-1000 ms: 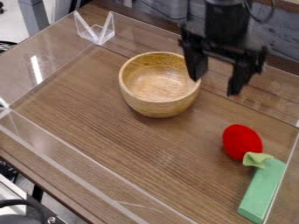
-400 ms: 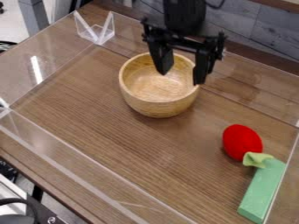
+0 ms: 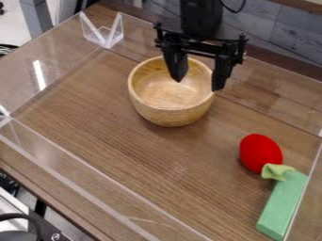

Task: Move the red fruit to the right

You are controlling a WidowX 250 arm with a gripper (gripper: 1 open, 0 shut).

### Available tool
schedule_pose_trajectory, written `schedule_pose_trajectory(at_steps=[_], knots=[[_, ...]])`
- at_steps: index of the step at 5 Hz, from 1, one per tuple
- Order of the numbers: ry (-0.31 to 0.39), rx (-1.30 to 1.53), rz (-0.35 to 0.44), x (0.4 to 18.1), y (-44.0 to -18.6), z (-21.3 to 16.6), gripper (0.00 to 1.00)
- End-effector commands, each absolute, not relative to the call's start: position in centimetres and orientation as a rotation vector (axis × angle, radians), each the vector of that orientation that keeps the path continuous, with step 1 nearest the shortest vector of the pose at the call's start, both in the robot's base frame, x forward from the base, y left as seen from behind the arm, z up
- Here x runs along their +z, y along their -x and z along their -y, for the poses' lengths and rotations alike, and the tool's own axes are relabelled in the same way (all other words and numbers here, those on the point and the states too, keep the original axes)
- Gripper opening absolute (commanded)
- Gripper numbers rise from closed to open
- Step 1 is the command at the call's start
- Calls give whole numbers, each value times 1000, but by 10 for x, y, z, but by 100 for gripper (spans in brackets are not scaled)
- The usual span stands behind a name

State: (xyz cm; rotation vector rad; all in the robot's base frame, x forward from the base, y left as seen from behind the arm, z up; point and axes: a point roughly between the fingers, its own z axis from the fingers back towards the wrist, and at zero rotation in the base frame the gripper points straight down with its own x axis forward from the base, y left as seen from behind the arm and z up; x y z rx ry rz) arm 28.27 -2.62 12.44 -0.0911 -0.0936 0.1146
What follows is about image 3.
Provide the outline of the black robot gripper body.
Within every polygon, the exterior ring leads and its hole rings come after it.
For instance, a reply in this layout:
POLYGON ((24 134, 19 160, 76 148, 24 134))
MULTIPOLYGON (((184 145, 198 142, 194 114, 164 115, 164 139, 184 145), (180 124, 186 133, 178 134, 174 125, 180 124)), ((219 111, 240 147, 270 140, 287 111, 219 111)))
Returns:
POLYGON ((188 55, 215 58, 223 49, 230 46, 235 50, 235 64, 242 64, 244 61, 246 45, 248 41, 244 33, 240 33, 236 39, 198 38, 186 35, 182 31, 166 28, 160 21, 154 22, 154 29, 158 34, 155 38, 155 46, 158 48, 162 48, 163 39, 174 39, 182 44, 183 50, 188 55))

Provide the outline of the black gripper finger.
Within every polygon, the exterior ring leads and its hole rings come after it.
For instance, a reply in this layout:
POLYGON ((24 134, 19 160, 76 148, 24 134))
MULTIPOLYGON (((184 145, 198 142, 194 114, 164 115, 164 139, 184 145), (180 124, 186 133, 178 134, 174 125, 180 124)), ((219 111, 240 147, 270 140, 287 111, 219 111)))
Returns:
POLYGON ((176 82, 182 82, 188 71, 187 53, 182 44, 174 39, 163 39, 160 50, 170 76, 176 82))
POLYGON ((215 56, 215 69, 211 75, 211 90, 216 91, 224 88, 226 79, 231 75, 235 50, 227 46, 223 51, 215 56))

